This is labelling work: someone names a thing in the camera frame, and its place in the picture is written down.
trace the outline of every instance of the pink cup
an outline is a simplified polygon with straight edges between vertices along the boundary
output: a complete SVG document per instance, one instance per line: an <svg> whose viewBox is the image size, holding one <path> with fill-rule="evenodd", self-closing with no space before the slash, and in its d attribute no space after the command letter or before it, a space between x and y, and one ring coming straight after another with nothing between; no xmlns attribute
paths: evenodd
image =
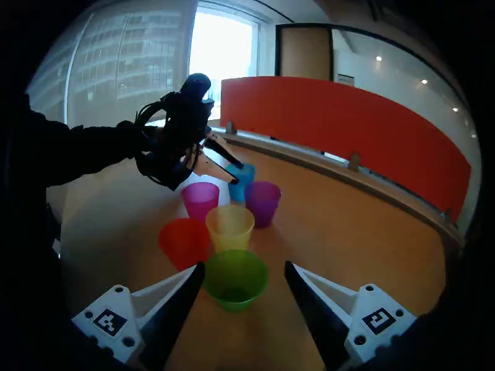
<svg viewBox="0 0 495 371"><path fill-rule="evenodd" d="M189 217L205 221L206 214L218 206L220 189L212 183L198 182L184 188L181 195Z"/></svg>
<svg viewBox="0 0 495 371"><path fill-rule="evenodd" d="M254 215L254 226L264 228L272 224L282 192L270 182L254 182L244 188L246 208Z"/></svg>

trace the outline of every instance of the green cup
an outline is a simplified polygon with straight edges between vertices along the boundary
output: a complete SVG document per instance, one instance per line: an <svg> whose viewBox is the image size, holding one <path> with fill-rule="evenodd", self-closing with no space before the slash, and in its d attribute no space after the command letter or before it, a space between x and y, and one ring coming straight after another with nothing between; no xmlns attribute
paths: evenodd
<svg viewBox="0 0 495 371"><path fill-rule="evenodd" d="M204 288L224 309L246 309L268 283L268 268L247 250L226 250L206 263Z"/></svg>

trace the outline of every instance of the black sleeve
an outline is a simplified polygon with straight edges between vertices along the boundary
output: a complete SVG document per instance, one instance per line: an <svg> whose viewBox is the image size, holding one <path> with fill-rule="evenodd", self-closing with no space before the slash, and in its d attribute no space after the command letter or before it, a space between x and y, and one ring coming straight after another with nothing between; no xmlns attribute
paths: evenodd
<svg viewBox="0 0 495 371"><path fill-rule="evenodd" d="M40 180L45 187L97 173L111 164L134 157L138 151L149 150L149 140L140 128L79 126L69 129L67 125L46 120L44 115L31 110L27 112L25 122L30 128L25 132L29 136L24 146L26 155L32 157L32 166L41 167L36 172L41 174Z"/></svg>

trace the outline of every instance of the window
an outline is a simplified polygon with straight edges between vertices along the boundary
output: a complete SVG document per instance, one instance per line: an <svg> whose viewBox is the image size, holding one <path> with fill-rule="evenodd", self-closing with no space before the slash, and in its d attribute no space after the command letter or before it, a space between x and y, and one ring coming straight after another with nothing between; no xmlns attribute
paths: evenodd
<svg viewBox="0 0 495 371"><path fill-rule="evenodd" d="M236 15L199 7L194 20L189 73L212 81L206 97L215 101L210 120L220 118L223 79L257 75L259 25Z"/></svg>

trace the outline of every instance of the red partition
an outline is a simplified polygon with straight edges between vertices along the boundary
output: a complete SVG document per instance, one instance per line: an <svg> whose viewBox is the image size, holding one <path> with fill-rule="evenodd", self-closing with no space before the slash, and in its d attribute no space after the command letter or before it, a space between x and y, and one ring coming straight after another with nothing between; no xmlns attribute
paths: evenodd
<svg viewBox="0 0 495 371"><path fill-rule="evenodd" d="M420 115L382 96L298 77L222 82L221 125L269 135L350 159L410 189L456 220L471 167Z"/></svg>

